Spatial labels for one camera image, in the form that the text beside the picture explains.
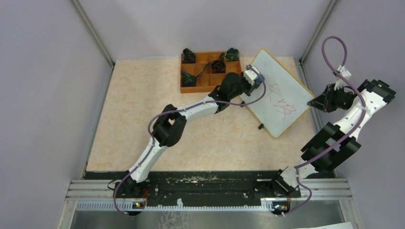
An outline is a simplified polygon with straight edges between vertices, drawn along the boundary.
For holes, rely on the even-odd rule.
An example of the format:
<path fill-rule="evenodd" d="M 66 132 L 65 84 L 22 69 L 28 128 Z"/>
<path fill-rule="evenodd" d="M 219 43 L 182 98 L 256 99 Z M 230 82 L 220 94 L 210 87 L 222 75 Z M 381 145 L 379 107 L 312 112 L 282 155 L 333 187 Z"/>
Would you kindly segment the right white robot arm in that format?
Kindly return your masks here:
<path fill-rule="evenodd" d="M 273 196 L 289 195 L 302 179 L 312 174 L 330 172 L 357 152 L 361 147 L 358 138 L 362 127 L 396 95 L 396 91 L 381 80 L 365 80 L 357 89 L 360 96 L 345 91 L 344 87 L 334 87 L 334 84 L 328 84 L 324 92 L 310 100 L 308 105 L 327 113 L 342 109 L 346 114 L 333 124 L 328 122 L 303 146 L 299 161 L 302 167 L 287 167 L 277 172 L 269 183 Z"/>

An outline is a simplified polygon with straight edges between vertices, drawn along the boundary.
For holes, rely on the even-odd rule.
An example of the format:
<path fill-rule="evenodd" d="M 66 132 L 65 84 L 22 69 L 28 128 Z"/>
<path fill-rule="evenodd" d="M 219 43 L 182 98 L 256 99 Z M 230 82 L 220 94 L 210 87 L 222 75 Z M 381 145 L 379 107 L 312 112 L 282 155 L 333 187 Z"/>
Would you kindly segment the blue whiteboard eraser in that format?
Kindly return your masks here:
<path fill-rule="evenodd" d="M 258 88 L 258 87 L 261 85 L 262 82 L 263 82 L 263 81 L 262 81 L 261 78 L 255 79 L 254 88 L 255 88 L 255 89 Z"/>

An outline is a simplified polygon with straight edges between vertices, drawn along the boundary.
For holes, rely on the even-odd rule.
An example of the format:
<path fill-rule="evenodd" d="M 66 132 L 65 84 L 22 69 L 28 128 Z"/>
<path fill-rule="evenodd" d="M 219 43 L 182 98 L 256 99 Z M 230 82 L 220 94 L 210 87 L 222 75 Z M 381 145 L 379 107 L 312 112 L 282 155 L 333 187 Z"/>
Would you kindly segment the yellow framed whiteboard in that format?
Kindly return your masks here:
<path fill-rule="evenodd" d="M 264 82 L 250 96 L 240 97 L 248 103 L 262 96 L 247 107 L 273 137 L 279 137 L 309 110 L 308 102 L 315 95 L 266 49 L 250 65 L 263 75 Z"/>

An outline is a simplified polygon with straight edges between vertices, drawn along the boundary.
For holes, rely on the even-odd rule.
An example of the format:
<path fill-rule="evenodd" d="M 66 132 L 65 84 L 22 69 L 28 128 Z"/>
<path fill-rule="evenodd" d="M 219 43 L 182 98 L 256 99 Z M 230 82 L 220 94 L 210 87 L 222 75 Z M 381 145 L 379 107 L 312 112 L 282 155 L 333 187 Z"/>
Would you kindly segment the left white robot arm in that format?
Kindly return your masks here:
<path fill-rule="evenodd" d="M 262 73 L 253 69 L 242 73 L 228 73 L 222 83 L 202 100 L 183 107 L 172 104 L 165 106 L 149 122 L 149 143 L 137 162 L 116 185 L 114 195 L 119 198 L 140 196 L 143 191 L 142 182 L 146 181 L 163 152 L 179 142 L 188 123 L 223 111 L 234 104 L 231 100 L 242 94 L 250 96 L 264 82 Z"/>

